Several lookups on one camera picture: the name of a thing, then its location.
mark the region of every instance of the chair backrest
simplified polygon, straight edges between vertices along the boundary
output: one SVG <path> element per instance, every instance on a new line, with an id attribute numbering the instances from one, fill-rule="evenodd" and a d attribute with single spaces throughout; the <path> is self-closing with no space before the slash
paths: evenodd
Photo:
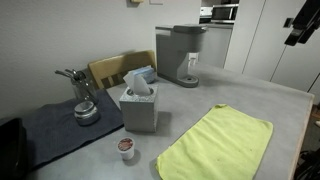
<path id="1" fill-rule="evenodd" d="M 140 51 L 102 59 L 88 64 L 99 89 L 124 83 L 128 71 L 151 65 L 156 70 L 154 52 Z"/>

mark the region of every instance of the microfiber towel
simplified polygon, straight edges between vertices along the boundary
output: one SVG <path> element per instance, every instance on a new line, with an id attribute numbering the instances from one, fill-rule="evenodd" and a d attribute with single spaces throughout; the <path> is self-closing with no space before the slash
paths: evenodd
<path id="1" fill-rule="evenodd" d="M 157 158 L 163 180 L 253 179 L 272 135 L 270 122 L 216 105 Z"/>

